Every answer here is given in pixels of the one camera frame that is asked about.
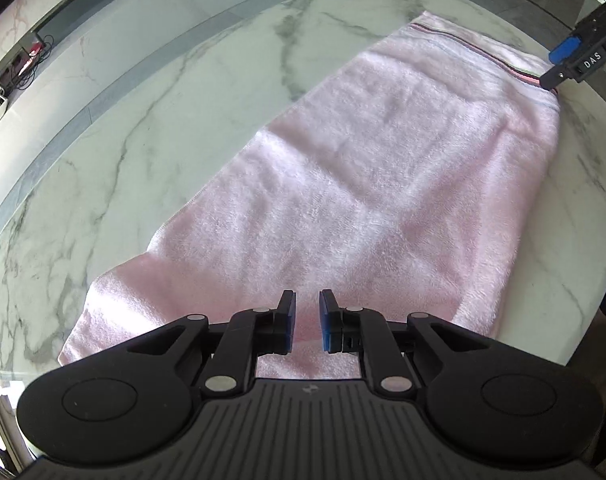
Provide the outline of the pink terry towel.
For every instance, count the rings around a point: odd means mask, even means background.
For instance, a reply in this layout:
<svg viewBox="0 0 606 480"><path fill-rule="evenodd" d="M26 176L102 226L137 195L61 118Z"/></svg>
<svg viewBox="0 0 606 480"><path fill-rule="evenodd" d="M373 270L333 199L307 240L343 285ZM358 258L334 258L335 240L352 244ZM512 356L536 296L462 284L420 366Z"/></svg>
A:
<svg viewBox="0 0 606 480"><path fill-rule="evenodd" d="M152 236L90 285L61 364L176 318L214 323L295 292L293 350L266 378L353 378L318 294L483 336L557 149L547 61L431 13L360 52L258 130Z"/></svg>

